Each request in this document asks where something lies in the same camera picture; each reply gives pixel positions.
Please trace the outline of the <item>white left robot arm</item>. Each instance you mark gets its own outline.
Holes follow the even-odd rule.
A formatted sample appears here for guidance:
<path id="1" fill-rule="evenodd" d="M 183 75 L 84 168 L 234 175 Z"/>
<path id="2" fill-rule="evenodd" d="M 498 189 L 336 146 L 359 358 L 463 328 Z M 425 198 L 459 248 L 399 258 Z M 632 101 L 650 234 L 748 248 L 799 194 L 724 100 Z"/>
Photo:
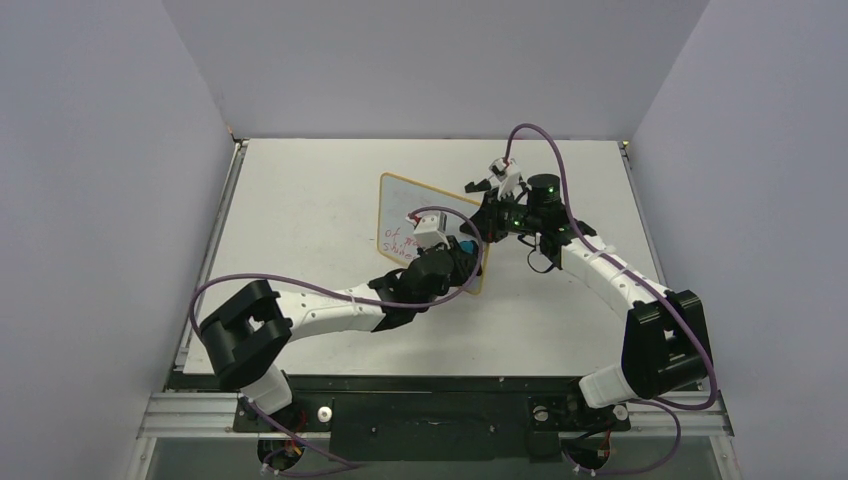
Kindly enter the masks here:
<path id="1" fill-rule="evenodd" d="M 272 429 L 298 416 L 288 380 L 275 361 L 284 346 L 345 331 L 381 332 L 410 323 L 440 297 L 482 273 L 473 240 L 422 249 L 405 268 L 329 296 L 276 291 L 266 279 L 244 285 L 199 325 L 199 337 L 223 390 L 239 391 Z"/>

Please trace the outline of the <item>blue whiteboard eraser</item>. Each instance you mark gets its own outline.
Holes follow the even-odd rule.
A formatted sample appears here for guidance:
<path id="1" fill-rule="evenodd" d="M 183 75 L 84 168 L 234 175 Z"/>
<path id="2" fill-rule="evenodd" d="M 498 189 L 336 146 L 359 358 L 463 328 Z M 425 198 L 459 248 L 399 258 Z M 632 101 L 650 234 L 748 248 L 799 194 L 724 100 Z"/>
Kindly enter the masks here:
<path id="1" fill-rule="evenodd" d="M 459 247 L 468 255 L 472 255 L 474 257 L 479 255 L 480 247 L 478 243 L 473 240 L 463 240 L 459 243 Z"/>

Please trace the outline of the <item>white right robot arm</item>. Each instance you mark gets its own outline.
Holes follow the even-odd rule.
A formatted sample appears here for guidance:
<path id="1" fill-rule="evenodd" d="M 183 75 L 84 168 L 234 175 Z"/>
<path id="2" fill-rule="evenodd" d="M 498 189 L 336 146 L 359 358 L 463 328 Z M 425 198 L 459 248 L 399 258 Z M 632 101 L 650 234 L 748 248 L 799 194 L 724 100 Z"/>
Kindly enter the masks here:
<path id="1" fill-rule="evenodd" d="M 652 400 L 700 381 L 711 372 L 704 309 L 690 291 L 674 292 L 631 268 L 588 224 L 573 219 L 561 197 L 560 178 L 537 174 L 508 192 L 488 179 L 470 182 L 482 202 L 461 226 L 487 244 L 510 235 L 534 238 L 534 249 L 552 268 L 581 281 L 625 324 L 620 360 L 582 377 L 564 400 L 566 418 L 578 427 L 598 420 L 604 407 Z"/>

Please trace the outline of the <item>yellow framed whiteboard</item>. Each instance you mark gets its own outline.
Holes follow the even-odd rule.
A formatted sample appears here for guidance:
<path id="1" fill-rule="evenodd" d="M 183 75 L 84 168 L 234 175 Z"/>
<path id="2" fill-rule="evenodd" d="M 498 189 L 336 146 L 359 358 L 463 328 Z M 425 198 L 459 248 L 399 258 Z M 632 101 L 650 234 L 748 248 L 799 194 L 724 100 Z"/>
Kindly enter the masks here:
<path id="1" fill-rule="evenodd" d="M 417 256 L 413 224 L 408 214 L 421 207 L 440 206 L 470 218 L 480 202 L 394 173 L 384 172 L 379 180 L 377 251 L 402 267 Z"/>

